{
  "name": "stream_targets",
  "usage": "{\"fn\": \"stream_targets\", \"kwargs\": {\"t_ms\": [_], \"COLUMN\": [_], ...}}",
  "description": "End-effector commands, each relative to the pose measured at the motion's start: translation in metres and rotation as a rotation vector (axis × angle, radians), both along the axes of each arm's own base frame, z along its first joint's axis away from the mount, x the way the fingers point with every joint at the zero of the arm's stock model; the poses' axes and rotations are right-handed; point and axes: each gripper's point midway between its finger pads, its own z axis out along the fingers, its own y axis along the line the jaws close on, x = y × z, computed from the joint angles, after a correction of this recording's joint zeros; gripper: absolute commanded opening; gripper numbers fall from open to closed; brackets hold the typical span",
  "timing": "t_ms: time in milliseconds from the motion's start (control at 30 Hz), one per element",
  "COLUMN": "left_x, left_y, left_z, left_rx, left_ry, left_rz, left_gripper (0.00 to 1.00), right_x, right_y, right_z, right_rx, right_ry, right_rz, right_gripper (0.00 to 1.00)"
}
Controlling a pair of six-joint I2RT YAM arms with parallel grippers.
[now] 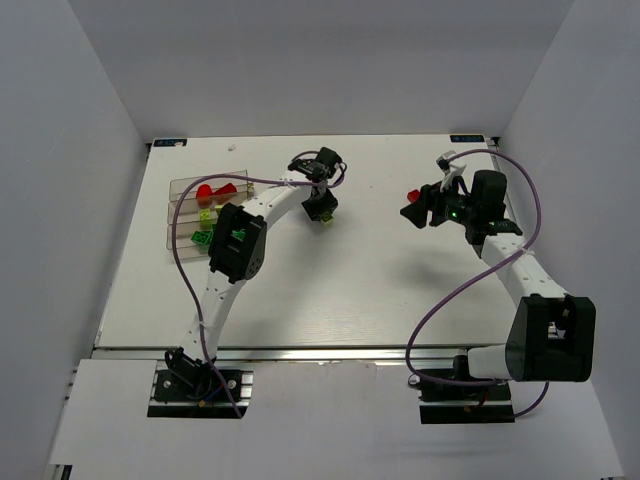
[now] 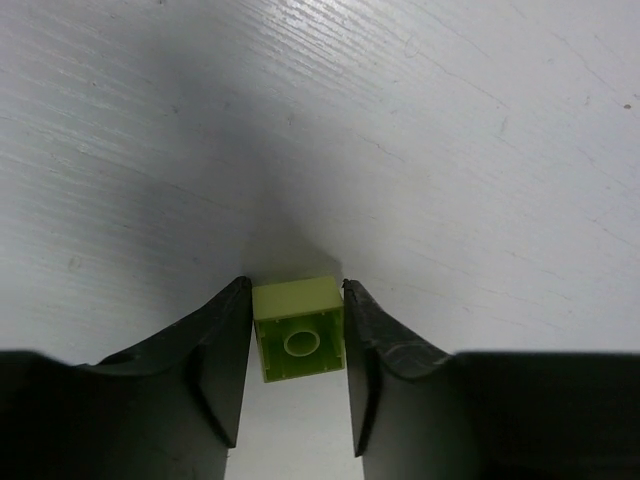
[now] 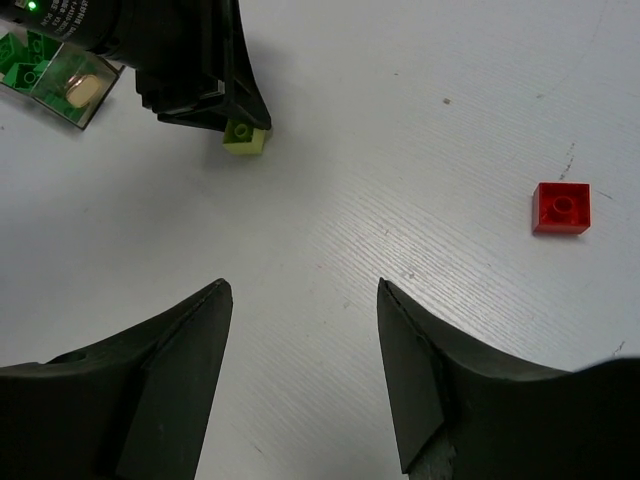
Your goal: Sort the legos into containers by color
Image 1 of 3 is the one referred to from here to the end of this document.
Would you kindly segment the small red square lego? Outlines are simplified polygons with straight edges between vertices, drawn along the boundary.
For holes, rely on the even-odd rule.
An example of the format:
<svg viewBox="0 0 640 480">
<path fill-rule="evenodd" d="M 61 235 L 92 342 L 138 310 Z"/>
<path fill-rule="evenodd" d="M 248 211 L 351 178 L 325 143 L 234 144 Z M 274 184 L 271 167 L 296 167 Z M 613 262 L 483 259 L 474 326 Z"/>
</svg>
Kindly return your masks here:
<svg viewBox="0 0 640 480">
<path fill-rule="evenodd" d="M 415 203 L 420 197 L 420 191 L 419 190 L 412 190 L 407 194 L 407 199 L 409 200 L 410 203 Z"/>
</svg>

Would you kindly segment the red wedge lego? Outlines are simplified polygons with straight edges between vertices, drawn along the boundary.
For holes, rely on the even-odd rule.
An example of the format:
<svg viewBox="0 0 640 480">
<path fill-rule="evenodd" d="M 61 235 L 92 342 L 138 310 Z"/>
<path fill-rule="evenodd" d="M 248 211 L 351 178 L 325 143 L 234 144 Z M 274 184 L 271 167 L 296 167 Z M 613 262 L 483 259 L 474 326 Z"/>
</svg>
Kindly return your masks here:
<svg viewBox="0 0 640 480">
<path fill-rule="evenodd" d="M 236 186 L 233 183 L 227 183 L 222 187 L 216 189 L 213 192 L 213 195 L 215 197 L 222 197 L 222 196 L 229 196 L 229 195 L 234 196 L 237 193 L 238 193 L 238 190 Z"/>
</svg>

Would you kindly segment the red flower lego piece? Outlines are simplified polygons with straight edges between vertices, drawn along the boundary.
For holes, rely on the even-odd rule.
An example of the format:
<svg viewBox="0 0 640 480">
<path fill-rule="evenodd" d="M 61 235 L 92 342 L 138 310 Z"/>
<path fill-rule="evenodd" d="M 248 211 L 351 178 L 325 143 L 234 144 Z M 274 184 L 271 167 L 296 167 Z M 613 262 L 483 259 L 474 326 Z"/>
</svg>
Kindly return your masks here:
<svg viewBox="0 0 640 480">
<path fill-rule="evenodd" d="M 200 209 L 209 209 L 213 203 L 213 190 L 209 184 L 202 183 L 196 191 L 196 202 Z"/>
</svg>

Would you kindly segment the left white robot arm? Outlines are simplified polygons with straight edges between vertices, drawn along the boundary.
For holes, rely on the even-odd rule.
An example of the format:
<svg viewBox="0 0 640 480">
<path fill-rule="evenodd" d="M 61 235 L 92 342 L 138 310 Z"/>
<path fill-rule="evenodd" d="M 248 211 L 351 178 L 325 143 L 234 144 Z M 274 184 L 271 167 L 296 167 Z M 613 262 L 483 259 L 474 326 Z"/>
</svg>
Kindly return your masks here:
<svg viewBox="0 0 640 480">
<path fill-rule="evenodd" d="M 208 247 L 209 270 L 202 295 L 191 285 L 177 253 L 177 239 L 171 238 L 176 267 L 196 308 L 183 346 L 165 352 L 168 369 L 183 383 L 194 389 L 214 375 L 222 329 L 240 290 L 264 264 L 269 228 L 298 205 L 313 222 L 331 217 L 338 206 L 331 190 L 343 182 L 346 169 L 337 152 L 322 147 L 294 157 L 277 180 L 222 173 L 201 177 L 185 188 L 177 209 L 194 187 L 208 180 L 246 180 L 267 187 L 240 205 L 222 206 Z"/>
</svg>

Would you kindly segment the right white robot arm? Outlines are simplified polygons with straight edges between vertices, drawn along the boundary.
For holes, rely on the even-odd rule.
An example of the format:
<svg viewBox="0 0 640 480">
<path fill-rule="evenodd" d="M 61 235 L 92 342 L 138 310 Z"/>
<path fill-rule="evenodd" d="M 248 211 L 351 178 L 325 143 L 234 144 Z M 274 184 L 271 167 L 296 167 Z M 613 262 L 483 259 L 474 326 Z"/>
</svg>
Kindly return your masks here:
<svg viewBox="0 0 640 480">
<path fill-rule="evenodd" d="M 445 385 L 491 386 L 517 381 L 584 382 L 592 372 L 596 307 L 556 283 L 530 253 L 521 229 L 506 218 L 504 174 L 480 170 L 470 188 L 449 173 L 412 191 L 400 213 L 417 228 L 447 221 L 496 274 L 516 306 L 505 343 L 458 356 Z"/>
</svg>

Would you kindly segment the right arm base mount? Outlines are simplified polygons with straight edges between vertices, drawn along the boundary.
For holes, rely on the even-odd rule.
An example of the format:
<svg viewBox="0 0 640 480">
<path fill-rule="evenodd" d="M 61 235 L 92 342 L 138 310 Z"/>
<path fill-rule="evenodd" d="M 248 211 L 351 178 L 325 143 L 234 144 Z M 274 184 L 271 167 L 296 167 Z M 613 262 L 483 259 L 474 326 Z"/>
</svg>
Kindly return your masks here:
<svg viewBox="0 0 640 480">
<path fill-rule="evenodd" d="M 510 388 L 458 386 L 424 381 L 411 374 L 410 388 L 419 392 L 420 422 L 423 425 L 467 425 L 514 423 Z"/>
</svg>

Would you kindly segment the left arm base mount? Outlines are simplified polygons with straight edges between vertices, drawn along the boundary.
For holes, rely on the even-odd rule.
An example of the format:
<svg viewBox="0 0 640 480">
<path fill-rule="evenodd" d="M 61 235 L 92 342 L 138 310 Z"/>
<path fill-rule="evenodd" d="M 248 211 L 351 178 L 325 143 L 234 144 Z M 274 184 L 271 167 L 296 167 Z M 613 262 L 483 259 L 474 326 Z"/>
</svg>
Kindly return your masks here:
<svg viewBox="0 0 640 480">
<path fill-rule="evenodd" d="M 170 349 L 154 374 L 147 417 L 238 420 L 249 406 L 252 387 L 252 371 L 221 369 L 217 375 L 182 348 Z"/>
</svg>

